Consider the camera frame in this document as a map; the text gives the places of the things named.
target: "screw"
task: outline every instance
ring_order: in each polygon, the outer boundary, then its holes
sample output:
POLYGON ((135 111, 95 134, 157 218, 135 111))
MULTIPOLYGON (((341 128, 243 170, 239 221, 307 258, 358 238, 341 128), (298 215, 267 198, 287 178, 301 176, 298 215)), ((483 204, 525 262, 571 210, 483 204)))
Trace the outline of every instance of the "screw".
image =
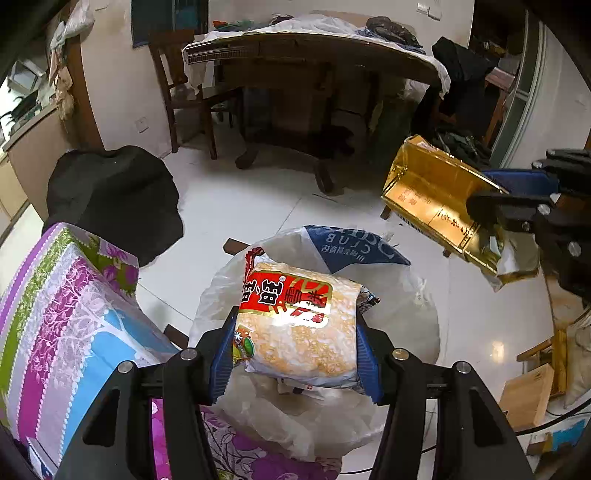
POLYGON ((183 360, 194 360, 197 357, 197 351, 194 348, 187 348, 181 352, 183 360))
POLYGON ((461 361, 456 363, 456 369, 461 374, 469 374, 472 371, 472 366, 468 362, 461 361))
POLYGON ((404 348, 395 348, 392 351, 392 356, 396 360, 400 360, 401 362, 403 362, 408 359, 408 351, 406 351, 404 348))
POLYGON ((540 212, 542 215, 548 215, 550 213, 550 207, 545 203, 540 203, 538 205, 538 212, 540 212))
POLYGON ((580 257, 581 252, 581 246, 578 242, 569 243, 569 253, 571 257, 580 257))
POLYGON ((134 367, 134 363, 130 362, 129 360, 126 360, 125 362, 121 362, 117 366, 117 370, 120 374, 128 374, 129 372, 131 372, 133 367, 134 367))

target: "red label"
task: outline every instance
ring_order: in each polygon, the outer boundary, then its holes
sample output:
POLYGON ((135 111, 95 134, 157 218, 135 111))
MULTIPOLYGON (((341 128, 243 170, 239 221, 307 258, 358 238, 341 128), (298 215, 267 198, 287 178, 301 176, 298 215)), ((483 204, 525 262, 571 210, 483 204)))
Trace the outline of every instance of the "red label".
POLYGON ((242 290, 241 312, 276 317, 280 323, 321 327, 328 321, 332 285, 278 271, 255 271, 242 290))

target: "striped fabric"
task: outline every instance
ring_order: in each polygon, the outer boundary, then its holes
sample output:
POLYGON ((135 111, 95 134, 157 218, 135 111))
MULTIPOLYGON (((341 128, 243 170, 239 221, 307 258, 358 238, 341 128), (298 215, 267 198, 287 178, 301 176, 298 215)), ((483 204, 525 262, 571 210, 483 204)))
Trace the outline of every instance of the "striped fabric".
POLYGON ((123 360, 177 350, 135 301, 137 259, 61 223, 31 250, 0 300, 0 421, 59 465, 97 393, 123 360))

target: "rice cracker bag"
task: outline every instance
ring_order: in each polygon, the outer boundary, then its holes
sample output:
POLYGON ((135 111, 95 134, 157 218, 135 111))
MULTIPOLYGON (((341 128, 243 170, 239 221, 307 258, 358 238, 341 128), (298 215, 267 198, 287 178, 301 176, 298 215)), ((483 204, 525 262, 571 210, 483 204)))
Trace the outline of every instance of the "rice cracker bag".
POLYGON ((356 310, 379 300, 345 278, 246 255, 233 341, 246 371, 316 387, 358 384, 356 310))

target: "floral fabric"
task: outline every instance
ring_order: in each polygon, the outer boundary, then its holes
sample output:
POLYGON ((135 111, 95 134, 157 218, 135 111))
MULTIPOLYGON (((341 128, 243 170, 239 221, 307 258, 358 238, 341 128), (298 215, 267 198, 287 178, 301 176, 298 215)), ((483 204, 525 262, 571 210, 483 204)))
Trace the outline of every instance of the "floral fabric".
MULTIPOLYGON (((271 453, 258 442, 237 433, 207 407, 200 409, 220 480, 335 480, 340 472, 340 459, 300 462, 271 453)), ((163 412, 162 399, 153 398, 152 441, 157 480, 171 478, 163 412)))
POLYGON ((135 257, 60 223, 0 300, 0 421, 55 465, 121 361, 144 366, 177 352, 137 306, 137 279, 135 257))

